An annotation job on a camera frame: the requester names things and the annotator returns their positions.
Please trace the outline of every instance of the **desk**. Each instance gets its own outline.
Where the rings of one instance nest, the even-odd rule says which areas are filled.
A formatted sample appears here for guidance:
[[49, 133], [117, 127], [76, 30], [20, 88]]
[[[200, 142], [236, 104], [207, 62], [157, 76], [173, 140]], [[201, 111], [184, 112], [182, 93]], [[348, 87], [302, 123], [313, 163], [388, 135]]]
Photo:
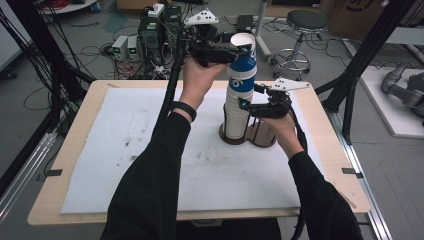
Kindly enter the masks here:
[[[63, 169], [61, 176], [48, 177], [28, 216], [31, 225], [53, 225], [73, 223], [106, 222], [106, 214], [60, 214], [62, 203], [67, 193], [70, 178], [76, 161], [84, 147], [91, 126], [103, 103], [109, 88], [166, 88], [166, 81], [96, 81], [94, 82], [79, 110], [74, 123], [66, 137], [52, 169]], [[215, 81], [213, 88], [226, 88], [228, 81]], [[331, 182], [349, 202], [355, 213], [370, 210], [368, 200], [360, 186], [356, 175], [343, 174], [342, 168], [351, 168], [339, 140], [328, 121], [312, 88], [296, 91], [298, 104], [308, 124], [315, 148], [320, 156]], [[298, 209], [255, 209], [237, 211], [195, 211], [179, 212], [178, 220], [194, 219], [228, 219], [295, 216]]]

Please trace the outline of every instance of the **black watch strap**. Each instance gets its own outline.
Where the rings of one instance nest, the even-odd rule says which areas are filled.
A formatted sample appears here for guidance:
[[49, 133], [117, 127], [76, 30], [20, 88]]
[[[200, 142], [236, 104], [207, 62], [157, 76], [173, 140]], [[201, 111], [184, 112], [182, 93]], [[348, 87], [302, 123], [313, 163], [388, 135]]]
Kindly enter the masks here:
[[190, 105], [183, 103], [183, 102], [172, 102], [171, 110], [174, 108], [178, 108], [183, 110], [184, 112], [188, 113], [191, 116], [191, 121], [194, 122], [194, 119], [196, 119], [197, 113], [196, 110], [194, 110]]

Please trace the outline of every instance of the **black jacket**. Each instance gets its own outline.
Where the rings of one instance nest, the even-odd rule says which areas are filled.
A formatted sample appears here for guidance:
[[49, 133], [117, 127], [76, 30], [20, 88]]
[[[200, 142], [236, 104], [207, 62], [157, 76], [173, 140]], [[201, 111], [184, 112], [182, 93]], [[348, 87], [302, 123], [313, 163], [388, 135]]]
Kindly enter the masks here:
[[[101, 239], [175, 238], [181, 156], [190, 129], [184, 117], [169, 115], [122, 177]], [[308, 154], [294, 155], [289, 166], [310, 239], [362, 239], [349, 204], [324, 180]]]

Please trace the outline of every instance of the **black pole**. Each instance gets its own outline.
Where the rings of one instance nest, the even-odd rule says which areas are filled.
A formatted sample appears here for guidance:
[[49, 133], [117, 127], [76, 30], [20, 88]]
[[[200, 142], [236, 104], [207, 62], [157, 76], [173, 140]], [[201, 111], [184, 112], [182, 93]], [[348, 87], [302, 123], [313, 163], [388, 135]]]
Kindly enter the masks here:
[[390, 1], [345, 72], [332, 82], [316, 89], [317, 94], [320, 94], [333, 88], [328, 98], [322, 102], [323, 107], [332, 112], [337, 112], [340, 104], [346, 98], [342, 133], [348, 144], [351, 144], [350, 126], [356, 84], [414, 2], [415, 0]]

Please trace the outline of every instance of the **hand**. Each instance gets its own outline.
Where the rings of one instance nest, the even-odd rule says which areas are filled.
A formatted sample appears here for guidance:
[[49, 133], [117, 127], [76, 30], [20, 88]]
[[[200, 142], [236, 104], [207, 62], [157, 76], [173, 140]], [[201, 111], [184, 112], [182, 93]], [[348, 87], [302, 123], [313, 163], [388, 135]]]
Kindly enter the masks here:
[[291, 158], [296, 153], [304, 151], [297, 139], [295, 124], [290, 114], [279, 119], [262, 118], [261, 120], [275, 131], [275, 135], [278, 138], [278, 144], [283, 148], [288, 158]]
[[225, 64], [210, 64], [209, 67], [202, 67], [194, 58], [188, 57], [184, 64], [184, 85], [180, 102], [197, 110], [216, 76], [227, 67], [228, 65]]

